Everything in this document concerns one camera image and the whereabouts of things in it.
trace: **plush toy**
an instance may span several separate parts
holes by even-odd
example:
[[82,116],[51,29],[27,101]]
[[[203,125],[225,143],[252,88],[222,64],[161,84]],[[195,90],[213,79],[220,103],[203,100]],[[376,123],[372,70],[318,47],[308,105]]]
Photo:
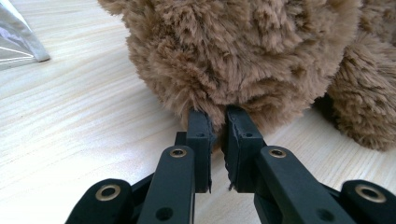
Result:
[[122,15],[139,76],[183,124],[202,110],[221,134],[226,105],[239,105],[271,132],[327,92],[342,132],[395,146],[394,0],[99,3]]

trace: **teddy bear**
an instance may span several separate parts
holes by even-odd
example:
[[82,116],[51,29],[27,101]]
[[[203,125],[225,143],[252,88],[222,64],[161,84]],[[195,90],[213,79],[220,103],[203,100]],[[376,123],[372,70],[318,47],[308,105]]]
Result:
[[396,142],[394,0],[98,0],[130,31],[130,60],[186,126],[193,108],[221,135],[227,105],[264,133],[332,99],[364,147]]

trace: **screw hole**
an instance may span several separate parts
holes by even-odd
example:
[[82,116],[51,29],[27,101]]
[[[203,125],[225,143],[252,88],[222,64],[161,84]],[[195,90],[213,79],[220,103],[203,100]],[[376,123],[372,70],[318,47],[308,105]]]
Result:
[[381,193],[381,191],[367,185],[360,184],[356,186],[355,191],[362,198],[373,203],[384,203],[387,200],[387,198],[383,193]]
[[115,190],[114,188],[104,189],[104,190],[102,191],[102,196],[108,197],[108,196],[114,194],[115,192],[116,192],[116,190]]
[[95,197],[98,201],[111,201],[119,196],[121,188],[118,185],[103,185],[96,191]]
[[318,209],[317,215],[323,221],[326,221],[326,222],[334,221],[334,215],[326,209]]
[[155,217],[160,221],[169,220],[172,216],[173,216],[173,210],[172,208],[168,208],[168,207],[163,207],[158,209],[157,213],[155,214]]
[[277,158],[284,158],[286,157],[286,152],[281,149],[271,149],[270,155]]
[[174,158],[181,158],[181,157],[184,157],[187,154],[187,151],[185,149],[182,149],[182,148],[176,148],[176,149],[173,149],[170,152],[170,154]]

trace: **brown teddy bear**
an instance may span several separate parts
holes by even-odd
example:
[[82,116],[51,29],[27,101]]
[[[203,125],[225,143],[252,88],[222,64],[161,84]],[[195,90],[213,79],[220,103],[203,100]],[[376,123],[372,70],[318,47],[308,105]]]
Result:
[[394,0],[99,0],[121,14],[139,76],[187,123],[221,134],[226,105],[262,131],[327,92],[339,129],[359,144],[396,142]]

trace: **light wood surface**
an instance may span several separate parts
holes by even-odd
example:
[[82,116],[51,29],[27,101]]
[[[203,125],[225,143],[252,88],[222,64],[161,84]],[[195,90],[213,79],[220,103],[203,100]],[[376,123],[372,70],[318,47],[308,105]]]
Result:
[[[137,77],[120,18],[94,0],[11,3],[51,60],[0,71],[0,223],[64,223],[94,183],[151,174],[182,129]],[[396,150],[360,147],[315,110],[264,139],[333,188],[365,179],[396,193]],[[220,152],[212,173],[195,223],[260,223],[252,195],[227,190]]]

